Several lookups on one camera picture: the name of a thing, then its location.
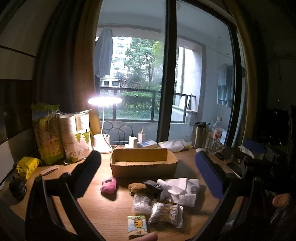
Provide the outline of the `white paper towel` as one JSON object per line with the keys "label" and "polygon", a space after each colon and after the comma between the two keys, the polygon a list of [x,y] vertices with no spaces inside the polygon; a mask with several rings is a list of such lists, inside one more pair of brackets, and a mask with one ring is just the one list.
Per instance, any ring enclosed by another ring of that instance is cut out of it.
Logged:
{"label": "white paper towel", "polygon": [[157,184],[163,188],[158,198],[159,202],[168,201],[187,207],[194,207],[200,189],[196,178],[158,179]]}

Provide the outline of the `bag of cotton swabs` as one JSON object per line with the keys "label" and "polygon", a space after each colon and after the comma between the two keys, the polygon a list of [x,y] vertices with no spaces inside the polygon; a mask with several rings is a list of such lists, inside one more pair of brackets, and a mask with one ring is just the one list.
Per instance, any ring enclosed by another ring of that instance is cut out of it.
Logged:
{"label": "bag of cotton swabs", "polygon": [[183,227],[183,210],[180,204],[152,203],[152,213],[148,223],[167,222],[176,228]]}

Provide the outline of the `grey dotted socks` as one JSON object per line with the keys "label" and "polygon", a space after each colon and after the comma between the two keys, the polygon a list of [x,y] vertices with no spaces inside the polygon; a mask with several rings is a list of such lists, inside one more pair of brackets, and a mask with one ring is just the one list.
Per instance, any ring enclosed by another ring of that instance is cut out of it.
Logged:
{"label": "grey dotted socks", "polygon": [[165,201],[167,198],[170,197],[170,193],[160,184],[156,183],[152,180],[146,180],[144,185],[147,187],[147,194],[158,202]]}

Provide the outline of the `pink plush toy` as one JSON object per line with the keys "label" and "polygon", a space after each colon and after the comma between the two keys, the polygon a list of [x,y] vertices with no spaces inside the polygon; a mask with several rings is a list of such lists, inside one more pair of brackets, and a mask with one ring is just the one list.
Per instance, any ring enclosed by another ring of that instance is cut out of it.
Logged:
{"label": "pink plush toy", "polygon": [[114,177],[109,177],[102,181],[100,188],[101,193],[113,194],[116,191],[117,180]]}

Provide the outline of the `clear bubble wrap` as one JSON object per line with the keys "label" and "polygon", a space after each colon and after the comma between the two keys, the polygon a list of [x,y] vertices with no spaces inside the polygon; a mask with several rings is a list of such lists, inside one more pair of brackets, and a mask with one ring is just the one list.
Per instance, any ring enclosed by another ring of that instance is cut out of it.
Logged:
{"label": "clear bubble wrap", "polygon": [[132,212],[136,215],[151,215],[152,201],[144,194],[136,193],[133,196]]}

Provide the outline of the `brown fuzzy plush toy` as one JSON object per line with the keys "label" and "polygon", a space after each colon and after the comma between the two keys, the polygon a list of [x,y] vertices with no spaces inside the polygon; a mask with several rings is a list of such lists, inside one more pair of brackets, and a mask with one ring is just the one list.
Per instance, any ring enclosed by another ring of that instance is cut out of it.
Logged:
{"label": "brown fuzzy plush toy", "polygon": [[129,194],[134,196],[135,194],[146,194],[148,188],[144,183],[131,183],[128,185]]}

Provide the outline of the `cartoon tissue pack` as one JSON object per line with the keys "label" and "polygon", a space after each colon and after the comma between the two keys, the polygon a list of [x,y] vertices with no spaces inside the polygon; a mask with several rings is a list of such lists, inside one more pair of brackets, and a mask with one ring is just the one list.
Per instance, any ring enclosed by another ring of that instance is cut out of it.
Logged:
{"label": "cartoon tissue pack", "polygon": [[130,215],[127,217],[128,238],[142,237],[148,234],[145,215]]}

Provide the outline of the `small white folding knife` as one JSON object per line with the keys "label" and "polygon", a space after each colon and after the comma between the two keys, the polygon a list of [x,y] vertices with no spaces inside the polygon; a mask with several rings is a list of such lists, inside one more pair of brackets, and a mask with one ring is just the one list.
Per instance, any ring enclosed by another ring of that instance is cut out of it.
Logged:
{"label": "small white folding knife", "polygon": [[55,172],[58,169],[59,169],[59,166],[58,165],[51,166],[51,167],[49,167],[49,168],[44,169],[43,171],[41,171],[40,172],[40,176],[46,176],[46,175],[48,175],[50,173]]}

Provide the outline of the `clear water bottle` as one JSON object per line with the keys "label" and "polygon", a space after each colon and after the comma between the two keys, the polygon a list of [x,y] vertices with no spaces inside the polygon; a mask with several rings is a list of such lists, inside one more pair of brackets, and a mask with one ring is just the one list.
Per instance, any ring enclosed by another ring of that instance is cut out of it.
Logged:
{"label": "clear water bottle", "polygon": [[217,117],[211,129],[211,142],[208,148],[208,152],[214,155],[220,148],[220,139],[222,137],[223,129],[221,128],[222,118]]}

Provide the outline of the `white power strip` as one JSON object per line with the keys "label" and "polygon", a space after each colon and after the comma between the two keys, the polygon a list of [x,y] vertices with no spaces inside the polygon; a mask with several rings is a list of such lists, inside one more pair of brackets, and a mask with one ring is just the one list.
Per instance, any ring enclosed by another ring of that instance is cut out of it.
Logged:
{"label": "white power strip", "polygon": [[156,148],[158,147],[158,143],[153,140],[147,140],[146,142],[140,143],[137,142],[136,148]]}

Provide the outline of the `white desk lamp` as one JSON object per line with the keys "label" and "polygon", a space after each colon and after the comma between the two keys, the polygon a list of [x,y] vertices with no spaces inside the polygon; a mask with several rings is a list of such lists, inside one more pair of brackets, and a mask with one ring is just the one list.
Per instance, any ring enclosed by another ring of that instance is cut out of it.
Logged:
{"label": "white desk lamp", "polygon": [[100,134],[95,134],[93,150],[100,152],[100,154],[108,154],[112,152],[110,144],[110,135],[103,130],[105,124],[105,109],[113,105],[120,104],[122,99],[112,95],[99,95],[88,100],[88,104],[97,106],[102,109],[102,126]]}

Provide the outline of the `white paper cup pack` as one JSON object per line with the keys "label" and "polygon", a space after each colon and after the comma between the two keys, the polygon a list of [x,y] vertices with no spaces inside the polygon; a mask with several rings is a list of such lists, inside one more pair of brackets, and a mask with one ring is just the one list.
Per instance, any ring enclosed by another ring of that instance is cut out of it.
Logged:
{"label": "white paper cup pack", "polygon": [[86,159],[92,151],[89,110],[64,113],[59,117],[65,163],[72,164]]}

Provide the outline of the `hanging blue towel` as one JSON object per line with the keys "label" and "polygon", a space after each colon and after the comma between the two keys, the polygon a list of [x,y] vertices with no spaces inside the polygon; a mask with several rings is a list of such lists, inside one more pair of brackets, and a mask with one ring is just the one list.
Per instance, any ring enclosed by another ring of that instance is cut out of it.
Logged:
{"label": "hanging blue towel", "polygon": [[217,103],[231,108],[233,104],[233,65],[225,63],[219,67]]}

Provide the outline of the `brown cardboard box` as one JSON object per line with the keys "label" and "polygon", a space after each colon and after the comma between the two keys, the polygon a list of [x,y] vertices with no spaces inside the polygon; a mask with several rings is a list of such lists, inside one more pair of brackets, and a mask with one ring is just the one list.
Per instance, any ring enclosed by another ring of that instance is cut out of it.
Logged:
{"label": "brown cardboard box", "polygon": [[177,165],[177,157],[168,149],[115,149],[110,158],[115,178],[171,176]]}

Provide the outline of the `dark curtain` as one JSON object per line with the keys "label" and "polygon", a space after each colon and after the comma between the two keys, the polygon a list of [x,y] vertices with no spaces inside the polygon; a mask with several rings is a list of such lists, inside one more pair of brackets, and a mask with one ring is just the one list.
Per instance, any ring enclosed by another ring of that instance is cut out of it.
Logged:
{"label": "dark curtain", "polygon": [[91,134],[100,132],[93,51],[102,1],[59,1],[45,28],[35,61],[34,103],[59,104],[64,113],[90,110]]}

